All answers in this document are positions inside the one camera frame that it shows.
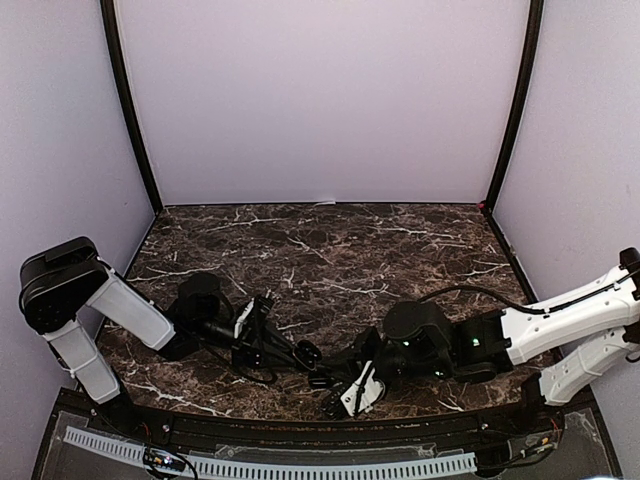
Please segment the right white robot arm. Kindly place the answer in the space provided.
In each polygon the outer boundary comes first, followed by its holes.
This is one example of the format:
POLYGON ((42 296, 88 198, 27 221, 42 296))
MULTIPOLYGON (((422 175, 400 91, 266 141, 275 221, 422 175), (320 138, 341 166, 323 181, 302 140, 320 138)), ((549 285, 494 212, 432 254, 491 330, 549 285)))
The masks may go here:
POLYGON ((521 434, 534 432, 549 407, 567 404, 618 360, 639 349, 639 252, 627 248, 619 263, 580 288, 532 305, 467 286, 502 308, 452 322, 436 303, 447 288, 396 303, 383 328, 365 329, 350 347, 311 372, 313 389, 326 389, 330 419, 370 411, 395 379, 431 377, 485 383, 559 345, 578 341, 567 357, 528 379, 525 400, 510 413, 521 434))

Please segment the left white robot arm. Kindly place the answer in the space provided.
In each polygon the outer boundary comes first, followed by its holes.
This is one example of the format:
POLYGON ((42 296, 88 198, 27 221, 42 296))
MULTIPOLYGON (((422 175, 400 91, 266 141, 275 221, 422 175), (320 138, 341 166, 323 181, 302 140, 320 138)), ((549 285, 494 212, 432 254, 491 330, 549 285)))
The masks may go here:
POLYGON ((124 399, 125 388, 78 319, 90 309, 136 337, 162 358, 178 361, 201 348, 221 348, 238 372, 278 368, 314 369, 318 351, 292 343, 267 320, 274 301, 257 295, 235 308, 220 279, 197 271, 182 282, 166 310, 142 295, 81 236, 29 257, 20 268, 19 308, 26 323, 49 344, 120 436, 141 427, 140 412, 124 399))

